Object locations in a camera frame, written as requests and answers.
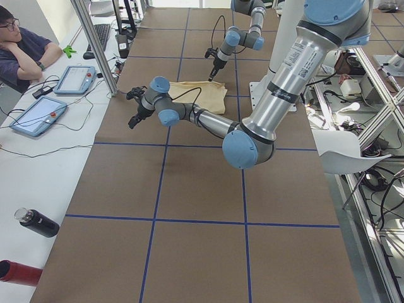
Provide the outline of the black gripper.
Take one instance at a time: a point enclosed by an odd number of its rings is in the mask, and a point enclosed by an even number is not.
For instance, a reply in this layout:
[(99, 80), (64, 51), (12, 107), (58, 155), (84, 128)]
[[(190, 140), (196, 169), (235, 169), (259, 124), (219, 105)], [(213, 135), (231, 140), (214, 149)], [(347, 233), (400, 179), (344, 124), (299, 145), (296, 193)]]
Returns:
[(222, 60), (219, 57), (216, 57), (213, 61), (213, 69), (208, 77), (208, 81), (213, 81), (219, 70), (223, 69), (226, 63), (227, 63), (226, 60)]
[(142, 121), (142, 119), (147, 119), (148, 117), (153, 115), (153, 110), (149, 110), (146, 107), (144, 107), (143, 105), (139, 105), (138, 106), (138, 116), (133, 116), (132, 118), (130, 118), (129, 122), (128, 122), (128, 126), (130, 126), (130, 128), (134, 128), (138, 123), (140, 123)]

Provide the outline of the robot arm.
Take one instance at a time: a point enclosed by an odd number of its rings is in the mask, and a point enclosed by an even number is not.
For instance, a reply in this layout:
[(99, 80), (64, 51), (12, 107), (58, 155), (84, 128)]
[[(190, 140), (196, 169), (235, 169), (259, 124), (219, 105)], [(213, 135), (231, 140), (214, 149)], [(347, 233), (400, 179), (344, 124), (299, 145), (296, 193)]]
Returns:
[(236, 26), (229, 27), (225, 32), (223, 42), (216, 49), (207, 48), (205, 58), (212, 56), (213, 68), (208, 77), (208, 81), (213, 81), (217, 73), (223, 69), (231, 57), (235, 53), (236, 47), (243, 46), (245, 48), (259, 51), (263, 48), (264, 38), (261, 35), (266, 8), (264, 2), (254, 1), (231, 1), (230, 8), (236, 13), (251, 17), (250, 27), (248, 31), (238, 29)]
[(127, 93), (127, 99), (138, 103), (138, 111), (128, 125), (134, 128), (154, 114), (167, 127), (186, 120), (222, 139), (223, 155), (231, 166), (249, 169), (263, 163), (275, 150), (276, 128), (298, 101), (327, 53), (368, 43), (372, 5), (372, 1), (366, 0), (303, 2), (302, 15), (279, 68), (252, 113), (240, 122), (214, 114), (194, 102), (178, 102), (169, 95), (169, 81), (157, 76), (148, 86)]

